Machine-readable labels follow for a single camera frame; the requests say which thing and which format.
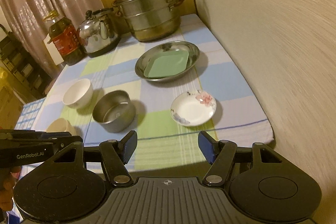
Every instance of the human hand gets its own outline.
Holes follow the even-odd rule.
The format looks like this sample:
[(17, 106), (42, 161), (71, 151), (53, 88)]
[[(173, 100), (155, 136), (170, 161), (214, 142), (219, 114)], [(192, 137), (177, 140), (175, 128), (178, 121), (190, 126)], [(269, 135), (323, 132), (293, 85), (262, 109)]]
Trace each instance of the human hand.
[(13, 173), (20, 172), (21, 167), (13, 167), (10, 173), (3, 181), (3, 188), (0, 191), (0, 208), (3, 211), (10, 211), (13, 209), (13, 187), (15, 185), (15, 178)]

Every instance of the plate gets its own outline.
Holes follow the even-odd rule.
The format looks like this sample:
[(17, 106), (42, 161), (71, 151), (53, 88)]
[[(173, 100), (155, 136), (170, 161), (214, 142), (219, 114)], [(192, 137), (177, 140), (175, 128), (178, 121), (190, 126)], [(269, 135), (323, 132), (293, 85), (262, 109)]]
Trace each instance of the plate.
[[(185, 66), (185, 70), (172, 76), (167, 77), (147, 77), (144, 72), (151, 62), (152, 58), (155, 58), (157, 54), (162, 52), (172, 52), (172, 51), (187, 51), (188, 52), (188, 60)], [(136, 62), (135, 64), (135, 73), (142, 79), (152, 82), (169, 82), (175, 79), (182, 77), (185, 73), (187, 73), (190, 69), (192, 69), (200, 56), (200, 50), (198, 47), (190, 42), (186, 41), (173, 41), (164, 43), (158, 46), (155, 46), (145, 52)]]
[(189, 52), (187, 51), (159, 52), (150, 59), (143, 74), (149, 78), (179, 74), (185, 70), (188, 56)]
[(204, 90), (187, 91), (175, 98), (170, 107), (173, 120), (186, 127), (199, 126), (216, 111), (216, 100)]

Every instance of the floral plate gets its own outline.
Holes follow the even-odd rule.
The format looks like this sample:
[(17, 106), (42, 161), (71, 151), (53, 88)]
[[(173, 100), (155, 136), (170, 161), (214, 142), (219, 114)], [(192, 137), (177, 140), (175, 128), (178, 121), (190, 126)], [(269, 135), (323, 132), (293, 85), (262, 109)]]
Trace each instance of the floral plate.
[(206, 91), (187, 91), (175, 98), (170, 114), (175, 122), (187, 126), (199, 126), (212, 118), (216, 100)]

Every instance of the red label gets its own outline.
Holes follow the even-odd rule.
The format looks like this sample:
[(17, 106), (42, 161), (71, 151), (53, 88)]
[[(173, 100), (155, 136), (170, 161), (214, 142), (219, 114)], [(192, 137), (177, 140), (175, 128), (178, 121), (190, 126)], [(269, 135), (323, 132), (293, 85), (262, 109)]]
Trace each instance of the red label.
[(67, 55), (78, 48), (79, 39), (73, 25), (66, 27), (63, 33), (52, 39), (61, 55)]

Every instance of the crosshair symbol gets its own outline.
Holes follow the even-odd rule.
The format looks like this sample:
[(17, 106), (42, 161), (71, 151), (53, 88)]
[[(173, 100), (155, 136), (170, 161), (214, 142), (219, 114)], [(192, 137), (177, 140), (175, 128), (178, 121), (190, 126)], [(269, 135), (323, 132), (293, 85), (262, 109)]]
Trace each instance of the crosshair symbol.
[(166, 185), (170, 185), (170, 184), (172, 184), (173, 182), (172, 182), (171, 180), (167, 179), (167, 180), (165, 180), (163, 183), (166, 184)]

